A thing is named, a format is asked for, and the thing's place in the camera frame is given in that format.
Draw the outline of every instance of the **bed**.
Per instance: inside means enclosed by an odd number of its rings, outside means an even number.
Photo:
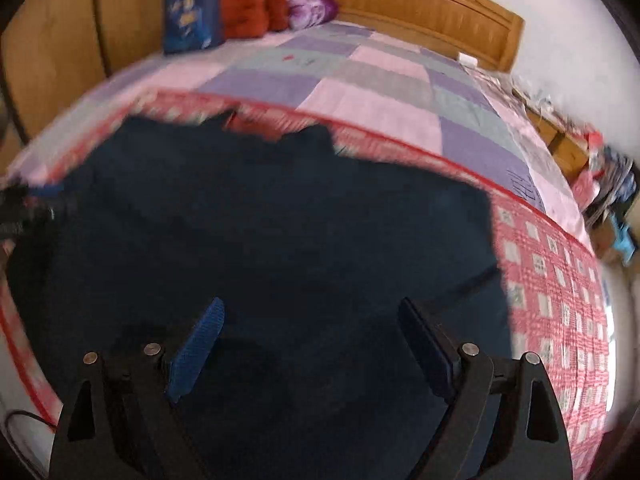
[[[571,191],[531,124],[484,74],[452,59],[462,51],[481,67],[508,71],[522,19],[489,0],[338,1],[338,20],[321,27],[189,56],[153,54],[121,70],[61,113],[10,173],[34,184],[59,180],[127,114],[193,123],[235,105],[281,131],[329,123],[342,155],[417,165],[481,187],[492,200],[513,354],[532,350],[545,362],[574,475],[583,478],[607,396],[598,265]],[[0,300],[0,325],[29,402],[55,420],[60,401],[6,283]]]

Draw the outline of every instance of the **lavender square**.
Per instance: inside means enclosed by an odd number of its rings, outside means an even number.
[[[279,46],[279,48],[296,48],[299,50],[313,50],[326,52],[338,56],[349,57],[357,49],[356,44],[342,43],[341,41],[329,41],[314,38],[312,36],[298,36]]]
[[[343,25],[342,23],[325,23],[321,28],[329,32],[340,32],[341,34],[351,34],[352,36],[363,36],[365,38],[373,34],[373,30],[368,28]]]
[[[440,117],[442,155],[545,211],[527,165],[491,139]]]
[[[297,108],[319,82],[320,78],[309,75],[230,68],[204,83],[196,91]]]
[[[456,81],[448,77],[447,75],[441,74],[440,72],[436,72],[435,70],[427,69],[429,73],[429,80],[431,84],[434,86],[439,86],[446,90],[449,90],[453,94],[459,95],[460,97],[465,98],[467,101],[470,101],[474,104],[485,108],[486,110],[495,113],[494,108],[489,104],[489,101],[486,100],[484,94],[476,88],[464,84],[460,81]]]

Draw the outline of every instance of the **dark blue cloth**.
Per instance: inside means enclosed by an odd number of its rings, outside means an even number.
[[[453,337],[510,355],[488,198],[335,156],[322,126],[269,143],[223,121],[130,118],[66,179],[78,213],[42,304],[18,301],[45,375],[64,396],[85,352],[139,351],[218,296],[224,328],[178,404],[216,478],[406,478],[445,405],[399,301],[431,301]]]
[[[225,305],[215,298],[193,325],[180,348],[170,358],[165,354],[167,384],[164,394],[173,404],[193,390],[213,345],[225,323]]]

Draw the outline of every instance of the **purple pillow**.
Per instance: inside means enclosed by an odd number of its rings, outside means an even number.
[[[338,15],[338,4],[335,0],[287,0],[287,4],[289,28],[293,30],[330,22]]]

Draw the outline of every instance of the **bedsheet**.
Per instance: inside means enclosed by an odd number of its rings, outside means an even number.
[[[534,130],[523,134],[521,124],[510,124],[512,117],[453,60],[343,22],[152,56],[63,114],[13,170],[31,180],[46,176],[92,126],[152,87],[283,105],[377,131],[505,187],[590,248],[571,192],[546,148],[536,146]]]
[[[606,319],[597,262],[576,238],[503,187],[440,156],[341,121],[214,94],[162,90],[149,91],[106,118],[51,168],[49,178],[58,180],[81,164],[127,114],[192,123],[229,107],[237,107],[241,123],[261,124],[261,131],[266,124],[275,135],[322,121],[332,130],[334,147],[341,155],[420,166],[488,193],[494,249],[510,301],[513,355],[519,358],[525,351],[540,355],[564,416],[575,478],[585,478],[604,428],[608,381]],[[6,282],[0,285],[0,292],[0,324],[15,344],[17,365],[22,367],[35,404],[55,419],[60,401],[28,346]]]
[[[535,130],[451,60],[335,22],[190,56],[153,56],[62,114],[11,172],[33,183],[60,178],[130,112],[199,121],[238,102],[243,114],[276,128],[328,122],[344,155],[416,164],[487,190],[514,356],[541,355],[568,429],[575,478],[586,476],[604,426],[608,380],[597,263]],[[34,406],[55,420],[60,400],[33,358],[4,282],[0,328]]]

